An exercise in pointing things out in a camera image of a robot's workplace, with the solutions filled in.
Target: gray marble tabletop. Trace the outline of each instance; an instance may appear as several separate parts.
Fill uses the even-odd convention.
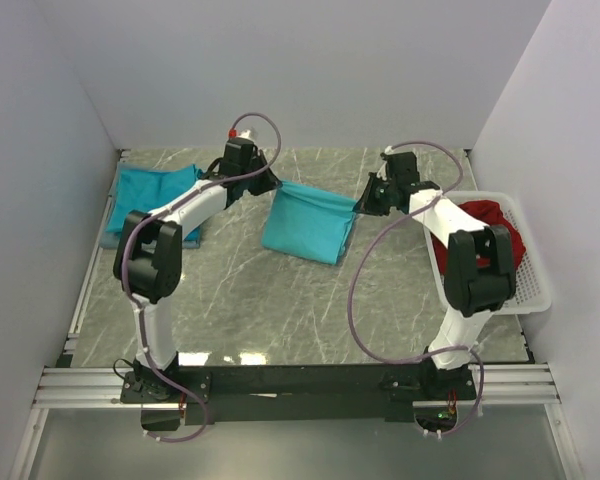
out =
[[[283,149],[274,170],[285,180],[359,198],[380,149]],[[443,154],[415,150],[423,179],[450,184],[455,167]],[[461,190],[475,190],[463,151]],[[206,168],[220,149],[133,150],[126,161],[175,170]],[[362,252],[379,230],[401,215],[358,216],[346,254],[323,265],[260,245],[273,193],[245,195],[203,224],[202,246],[183,253],[183,274],[173,301],[173,332],[189,364],[358,363],[370,359],[351,339],[346,299]],[[115,252],[101,253],[93,273],[74,367],[107,367],[136,350],[129,302],[112,273]],[[444,310],[433,280],[422,226],[391,232],[371,254],[360,276],[354,313],[371,350],[392,358],[421,353],[435,337]],[[488,362],[528,361],[516,316],[495,316],[477,351]]]

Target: teal towel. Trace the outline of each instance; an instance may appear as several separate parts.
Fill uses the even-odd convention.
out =
[[[355,203],[342,195],[282,182],[264,228],[262,246],[335,265],[353,227]]]
[[[112,238],[117,238],[122,232],[124,219],[131,210],[149,212],[162,207],[189,190],[202,173],[195,165],[173,172],[120,165],[115,190],[112,192],[114,207],[101,239],[101,246],[116,248],[117,241],[112,242]],[[185,248],[199,245],[200,227],[187,235],[183,242]]]

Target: white backdrop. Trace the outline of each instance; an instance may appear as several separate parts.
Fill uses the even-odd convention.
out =
[[[114,149],[31,0],[0,0],[0,479],[62,352]]]
[[[473,152],[518,199],[554,286],[525,321],[548,360],[587,478],[600,479],[600,0],[554,0]]]
[[[36,0],[118,147],[472,147],[548,0]]]

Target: laundry basket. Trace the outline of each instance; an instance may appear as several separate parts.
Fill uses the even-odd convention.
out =
[[[496,315],[527,314],[547,310],[551,306],[547,277],[540,264],[538,251],[533,243],[529,227],[515,202],[507,195],[496,192],[451,191],[447,194],[447,197],[456,205],[473,200],[492,200],[499,203],[504,217],[522,236],[522,241],[527,252],[522,259],[522,263],[516,270],[516,295],[505,302],[501,310],[494,313]],[[429,250],[436,288],[438,289],[438,296],[443,308],[446,309],[449,303],[444,294],[444,277],[440,275],[440,271],[438,270],[438,262],[436,261],[433,242],[431,241],[431,233],[426,228],[425,239],[427,241],[427,249]]]

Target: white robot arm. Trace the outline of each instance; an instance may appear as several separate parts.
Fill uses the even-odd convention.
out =
[[[416,156],[411,152],[383,154],[382,167],[369,174],[369,182],[355,211],[388,215],[392,207],[414,214],[449,250],[445,294],[449,302],[438,335],[428,350],[472,348],[493,312],[515,294],[513,249],[508,230],[489,226],[465,213],[433,182],[421,182]],[[478,267],[476,257],[489,259]],[[470,360],[467,351],[440,353],[432,358],[440,370],[452,370]]]
[[[122,257],[131,231],[148,216],[158,211],[168,212],[161,220],[152,222],[141,230],[128,262],[132,294],[140,304],[138,306],[131,302],[138,338],[136,360],[145,367],[150,365],[146,358],[147,352],[140,342],[141,310],[144,313],[147,344],[151,345],[151,357],[158,369],[167,369],[176,358],[177,350],[171,330],[170,295],[180,281],[182,239],[206,219],[231,206],[245,190],[252,195],[260,195],[281,184],[271,170],[266,170],[248,180],[203,188],[214,180],[254,172],[266,165],[264,154],[255,146],[254,136],[253,130],[245,130],[230,138],[224,155],[214,162],[204,178],[198,180],[191,189],[159,209],[148,213],[131,212],[125,220],[113,268],[117,279],[121,279]],[[183,199],[196,190],[200,191],[198,195],[178,207]],[[155,243],[153,252],[143,247],[143,244],[151,243]]]

